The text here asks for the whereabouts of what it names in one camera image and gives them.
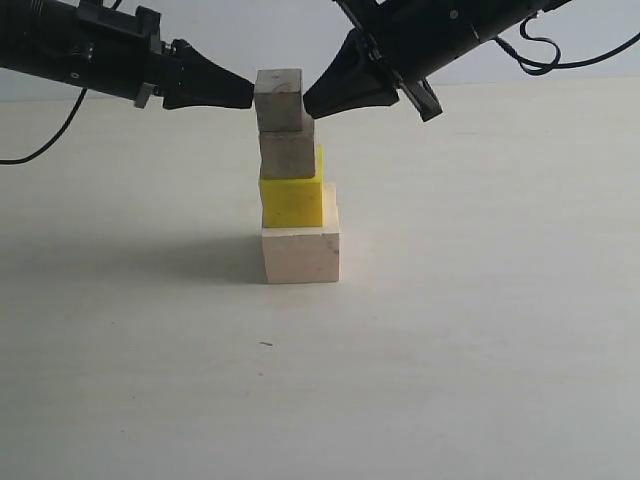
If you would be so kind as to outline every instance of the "yellow cube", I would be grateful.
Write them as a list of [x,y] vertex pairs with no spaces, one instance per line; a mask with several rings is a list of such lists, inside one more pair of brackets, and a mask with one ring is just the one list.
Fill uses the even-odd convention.
[[322,227],[324,171],[321,146],[318,146],[317,155],[317,173],[313,178],[260,179],[264,227]]

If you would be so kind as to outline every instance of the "light wooden block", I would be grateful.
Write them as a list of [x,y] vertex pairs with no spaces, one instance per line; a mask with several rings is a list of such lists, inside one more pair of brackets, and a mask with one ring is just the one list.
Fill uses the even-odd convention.
[[267,228],[320,227],[323,222],[323,153],[313,178],[260,179],[263,225]]
[[315,121],[306,113],[299,132],[260,132],[260,176],[267,180],[317,174]]
[[302,130],[302,70],[260,70],[254,104],[261,132]]
[[340,217],[336,186],[324,185],[321,227],[263,228],[262,249],[270,284],[340,280]]

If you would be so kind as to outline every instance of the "gray block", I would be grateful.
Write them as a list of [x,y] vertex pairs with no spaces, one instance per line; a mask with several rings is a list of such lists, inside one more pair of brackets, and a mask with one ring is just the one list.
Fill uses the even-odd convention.
[[260,132],[260,176],[265,180],[316,176],[315,122],[306,114],[303,119],[300,132]]
[[302,70],[260,70],[254,93],[261,132],[302,130]]

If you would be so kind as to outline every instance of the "table surface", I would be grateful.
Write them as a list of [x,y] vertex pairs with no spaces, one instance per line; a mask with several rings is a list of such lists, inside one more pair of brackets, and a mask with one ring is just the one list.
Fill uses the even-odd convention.
[[318,122],[336,285],[264,285],[251,111],[93,100],[2,169],[0,478],[637,479],[640,79],[439,94]]

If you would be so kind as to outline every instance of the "block tower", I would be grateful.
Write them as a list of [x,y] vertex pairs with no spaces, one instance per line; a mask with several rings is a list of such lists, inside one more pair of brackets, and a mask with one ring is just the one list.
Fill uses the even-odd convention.
[[323,150],[302,92],[299,69],[258,72],[262,249],[271,284],[340,279],[336,186],[324,181]]

